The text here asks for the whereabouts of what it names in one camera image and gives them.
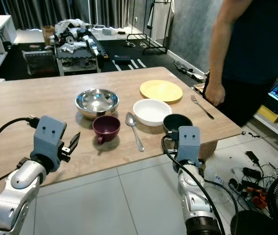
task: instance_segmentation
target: yellow box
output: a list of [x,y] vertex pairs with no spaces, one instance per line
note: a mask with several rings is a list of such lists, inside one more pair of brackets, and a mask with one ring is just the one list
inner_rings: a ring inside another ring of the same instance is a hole
[[259,108],[257,113],[263,115],[266,119],[268,119],[269,121],[271,121],[273,123],[278,122],[278,114],[273,113],[271,110],[269,110],[268,108],[266,108],[263,105]]

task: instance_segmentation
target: robotic hand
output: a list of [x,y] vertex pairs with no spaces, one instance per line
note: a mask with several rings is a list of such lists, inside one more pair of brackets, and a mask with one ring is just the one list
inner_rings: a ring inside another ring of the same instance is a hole
[[[168,135],[170,140],[175,141],[175,149],[164,149],[166,154],[176,155],[175,160],[203,186],[204,179],[199,174],[200,130],[198,127],[181,126],[178,132],[172,131]],[[220,235],[218,220],[202,187],[200,188],[196,181],[175,162],[173,168],[178,173],[178,191],[181,196],[187,234]]]
[[80,133],[64,146],[61,138],[67,124],[49,116],[35,117],[38,122],[34,134],[34,149],[31,160],[13,171],[6,179],[0,193],[0,235],[18,235],[22,228],[28,207],[36,197],[40,185],[50,172],[60,167],[60,161],[69,162],[70,154],[78,144]]

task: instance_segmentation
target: man's hand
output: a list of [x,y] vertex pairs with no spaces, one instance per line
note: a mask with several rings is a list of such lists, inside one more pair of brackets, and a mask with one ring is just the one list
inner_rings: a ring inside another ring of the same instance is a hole
[[214,106],[218,106],[219,104],[224,102],[225,99],[225,89],[223,85],[214,84],[209,82],[205,91],[205,98]]

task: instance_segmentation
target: purple cup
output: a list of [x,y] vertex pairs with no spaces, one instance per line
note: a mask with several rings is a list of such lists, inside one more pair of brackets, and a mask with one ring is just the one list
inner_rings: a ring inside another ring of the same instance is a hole
[[100,116],[94,120],[93,130],[98,136],[99,145],[112,141],[120,130],[120,121],[114,116]]

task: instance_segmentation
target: floor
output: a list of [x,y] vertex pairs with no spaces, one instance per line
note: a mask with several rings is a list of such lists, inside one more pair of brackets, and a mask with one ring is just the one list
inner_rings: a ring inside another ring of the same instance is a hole
[[[115,29],[115,32],[124,31],[126,34],[115,34],[115,35],[103,35],[100,30],[92,30],[93,35],[97,40],[118,40],[126,39],[127,35],[131,33],[131,27],[125,27],[123,29]],[[27,30],[17,30],[17,37],[14,41],[14,44],[18,43],[43,43],[44,37],[42,30],[40,29],[27,29]]]
[[[257,120],[243,127],[246,135],[219,141],[205,178],[241,179],[241,168],[253,168],[245,151],[253,151],[261,164],[277,166],[278,136]],[[248,135],[260,135],[254,138]],[[265,175],[270,168],[263,168]],[[216,204],[226,234],[234,207],[229,196],[205,185]],[[127,164],[42,187],[31,203],[21,235],[184,235],[185,225],[177,193],[177,174],[166,156]]]

